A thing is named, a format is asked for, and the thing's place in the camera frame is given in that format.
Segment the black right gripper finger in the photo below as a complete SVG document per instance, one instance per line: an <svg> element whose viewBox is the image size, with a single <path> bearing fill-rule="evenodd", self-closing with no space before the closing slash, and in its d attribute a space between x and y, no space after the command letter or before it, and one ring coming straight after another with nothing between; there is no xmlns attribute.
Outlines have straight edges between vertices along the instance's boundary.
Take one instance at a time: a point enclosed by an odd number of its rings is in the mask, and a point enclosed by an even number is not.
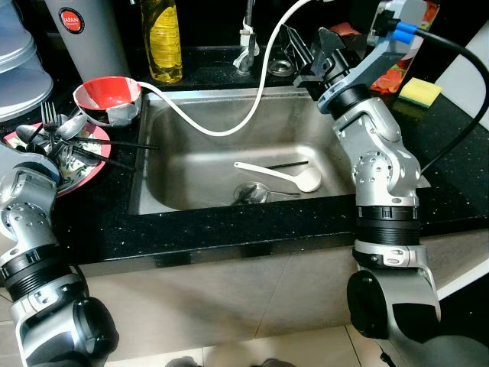
<svg viewBox="0 0 489 367"><path fill-rule="evenodd" d="M314 56L308 49L296 29L289 25L280 27L280 41L283 43L283 52L294 66L298 76L310 76L310 67Z"/></svg>
<svg viewBox="0 0 489 367"><path fill-rule="evenodd" d="M328 28L317 31L318 73L348 73L354 66L354 52L347 49L340 36Z"/></svg>

